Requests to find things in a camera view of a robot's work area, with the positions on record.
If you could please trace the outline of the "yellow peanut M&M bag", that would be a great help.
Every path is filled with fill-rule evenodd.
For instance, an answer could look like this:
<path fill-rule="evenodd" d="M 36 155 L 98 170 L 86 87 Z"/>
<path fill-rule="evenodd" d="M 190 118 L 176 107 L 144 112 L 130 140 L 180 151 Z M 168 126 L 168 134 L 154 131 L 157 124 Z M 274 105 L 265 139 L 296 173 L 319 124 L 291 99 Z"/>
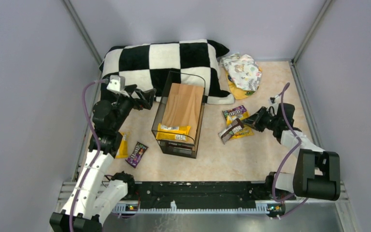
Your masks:
<path fill-rule="evenodd" d="M 242 130 L 236 132 L 230 139 L 231 140 L 240 139 L 252 135 L 254 135 L 253 129 L 248 126 L 244 126 Z"/>

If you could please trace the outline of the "brown M&M candy bag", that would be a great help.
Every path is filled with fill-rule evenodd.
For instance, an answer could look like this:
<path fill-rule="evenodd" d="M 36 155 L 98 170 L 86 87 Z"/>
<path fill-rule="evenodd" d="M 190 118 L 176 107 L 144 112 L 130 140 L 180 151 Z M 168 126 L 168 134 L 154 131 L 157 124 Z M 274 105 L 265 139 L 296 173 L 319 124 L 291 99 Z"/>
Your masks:
<path fill-rule="evenodd" d="M 244 124 L 239 118 L 233 120 L 228 126 L 219 132 L 218 136 L 222 143 L 225 144 L 238 131 L 244 128 Z"/>

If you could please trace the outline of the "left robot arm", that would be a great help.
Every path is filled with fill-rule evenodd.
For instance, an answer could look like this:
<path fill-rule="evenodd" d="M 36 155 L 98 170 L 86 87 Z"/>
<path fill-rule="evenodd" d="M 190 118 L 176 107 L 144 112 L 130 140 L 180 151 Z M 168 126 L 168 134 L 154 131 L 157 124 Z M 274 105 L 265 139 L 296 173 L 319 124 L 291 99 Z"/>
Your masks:
<path fill-rule="evenodd" d="M 129 174 L 112 177 L 99 193 L 106 171 L 115 159 L 123 135 L 119 129 L 132 110 L 151 109 L 156 94 L 152 88 L 142 91 L 136 85 L 111 92 L 92 107 L 88 118 L 92 137 L 86 161 L 71 196 L 60 212 L 53 212 L 49 224 L 55 232 L 101 232 L 117 203 L 129 193 Z"/>

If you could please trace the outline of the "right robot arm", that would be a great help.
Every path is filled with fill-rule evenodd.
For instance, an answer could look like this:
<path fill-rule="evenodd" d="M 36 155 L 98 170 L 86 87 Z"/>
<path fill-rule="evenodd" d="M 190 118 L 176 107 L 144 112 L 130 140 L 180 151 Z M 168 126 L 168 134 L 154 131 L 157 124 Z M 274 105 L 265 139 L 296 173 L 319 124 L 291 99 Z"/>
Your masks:
<path fill-rule="evenodd" d="M 289 149 L 273 174 L 272 197 L 276 202 L 292 196 L 336 201 L 341 194 L 340 157 L 318 147 L 294 128 L 294 112 L 294 105 L 276 103 L 242 120 L 258 132 L 272 131 L 276 140 Z"/>

